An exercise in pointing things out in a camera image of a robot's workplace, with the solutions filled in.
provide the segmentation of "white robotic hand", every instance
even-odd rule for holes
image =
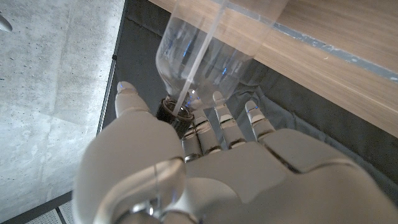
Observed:
[[[73,200],[82,223],[396,223],[395,205],[352,160],[302,133],[275,131],[256,104],[246,142],[213,99],[227,149],[201,110],[181,142],[122,82],[117,119],[88,146]]]

